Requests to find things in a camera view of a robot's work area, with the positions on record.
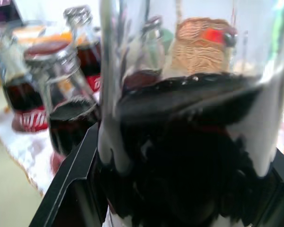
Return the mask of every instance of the red label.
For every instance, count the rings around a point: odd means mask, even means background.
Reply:
[[[25,112],[17,111],[15,119],[24,131],[40,131],[47,129],[46,111],[43,106]]]
[[[86,77],[87,82],[89,83],[89,86],[93,90],[93,92],[97,92],[101,88],[101,81],[100,81],[100,73],[93,76]]]
[[[202,34],[203,39],[208,41],[212,41],[215,43],[223,43],[223,31],[222,30],[215,30],[212,28],[206,29]]]

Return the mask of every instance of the cola bottle label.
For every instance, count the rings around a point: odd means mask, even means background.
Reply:
[[[43,106],[30,111],[17,111],[15,119],[19,126],[28,132],[47,129],[46,111]]]
[[[87,82],[89,83],[90,88],[93,92],[97,92],[101,88],[101,81],[100,81],[100,73],[93,76],[86,77]]]

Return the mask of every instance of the white wall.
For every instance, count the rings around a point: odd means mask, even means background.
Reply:
[[[14,0],[22,20],[57,21],[65,24],[63,11],[68,7],[89,5],[93,23],[100,25],[99,0]]]

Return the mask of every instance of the white cloth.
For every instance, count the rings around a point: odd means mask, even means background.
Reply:
[[[15,132],[11,128],[13,118],[11,111],[0,111],[0,141],[25,171],[29,182],[44,195],[53,180],[50,165],[53,148],[49,131]]]

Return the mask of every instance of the bottle neck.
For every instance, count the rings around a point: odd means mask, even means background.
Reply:
[[[160,40],[160,31],[151,30],[142,35],[135,70],[139,71],[145,69],[160,71],[163,69],[164,62],[165,53]]]
[[[50,80],[58,81],[59,78],[72,75],[79,69],[79,63],[75,57],[56,61],[55,63],[36,62],[36,65],[34,65],[34,62],[28,62],[28,65],[39,87],[43,87]]]
[[[99,42],[99,39],[93,32],[91,22],[72,25],[71,33],[76,45],[93,44]]]
[[[49,113],[65,100],[73,96],[73,90],[80,78],[79,65],[76,58],[65,62],[56,62],[47,70],[36,73],[39,91],[44,106]]]

